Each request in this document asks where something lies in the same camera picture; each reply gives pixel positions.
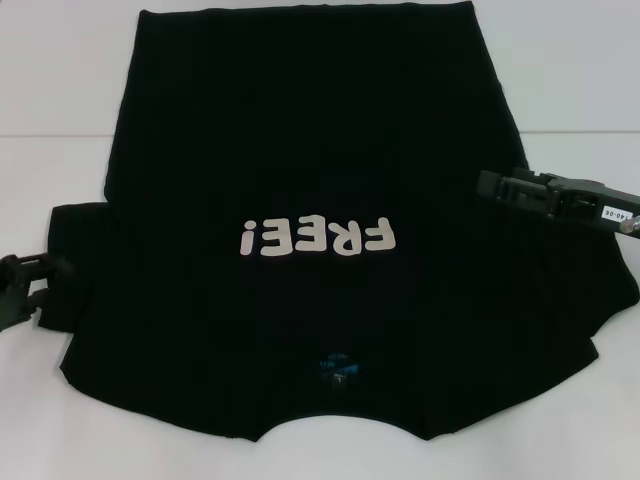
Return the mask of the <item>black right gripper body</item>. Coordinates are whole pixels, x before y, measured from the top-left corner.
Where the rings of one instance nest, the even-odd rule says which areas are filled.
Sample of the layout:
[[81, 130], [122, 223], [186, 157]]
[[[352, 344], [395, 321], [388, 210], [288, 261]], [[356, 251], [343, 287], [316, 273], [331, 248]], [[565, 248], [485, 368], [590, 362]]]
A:
[[550, 218], [620, 234], [636, 233], [635, 195], [592, 180], [549, 178]]

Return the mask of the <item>black shirt with FREE print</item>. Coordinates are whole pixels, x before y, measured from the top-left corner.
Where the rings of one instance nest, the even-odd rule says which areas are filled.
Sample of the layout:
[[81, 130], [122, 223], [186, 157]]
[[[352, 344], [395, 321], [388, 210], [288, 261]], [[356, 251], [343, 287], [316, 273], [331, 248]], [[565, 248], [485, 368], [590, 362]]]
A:
[[474, 8], [141, 12], [101, 203], [56, 207], [68, 383], [199, 432], [456, 432], [597, 359], [613, 235], [505, 207], [526, 166]]

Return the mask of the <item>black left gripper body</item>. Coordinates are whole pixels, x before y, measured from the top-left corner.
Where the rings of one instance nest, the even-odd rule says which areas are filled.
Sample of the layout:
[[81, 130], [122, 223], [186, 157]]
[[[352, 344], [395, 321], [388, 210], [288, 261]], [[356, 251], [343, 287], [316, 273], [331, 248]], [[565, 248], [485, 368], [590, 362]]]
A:
[[30, 285], [43, 278], [0, 278], [0, 333], [28, 321]]

